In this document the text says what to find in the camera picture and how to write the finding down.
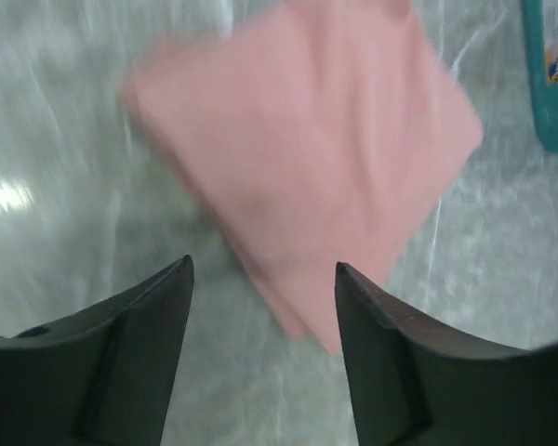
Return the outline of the pink printed t shirt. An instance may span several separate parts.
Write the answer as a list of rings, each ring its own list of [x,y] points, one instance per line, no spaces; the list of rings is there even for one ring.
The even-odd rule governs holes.
[[[330,354],[336,265],[384,282],[483,139],[409,1],[282,1],[167,41],[122,100],[285,331]]]

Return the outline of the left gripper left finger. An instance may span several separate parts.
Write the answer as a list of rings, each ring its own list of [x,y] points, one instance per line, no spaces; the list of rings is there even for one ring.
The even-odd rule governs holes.
[[[193,297],[185,256],[124,292],[0,336],[0,445],[157,445]]]

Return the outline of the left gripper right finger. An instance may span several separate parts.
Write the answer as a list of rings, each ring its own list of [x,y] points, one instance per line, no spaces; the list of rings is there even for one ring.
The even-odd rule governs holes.
[[[558,342],[464,333],[346,263],[335,298],[362,445],[558,445]]]

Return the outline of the teal plastic basin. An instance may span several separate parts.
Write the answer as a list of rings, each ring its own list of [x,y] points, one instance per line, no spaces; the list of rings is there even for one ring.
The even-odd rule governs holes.
[[[558,153],[558,0],[522,0],[521,10],[535,130]]]

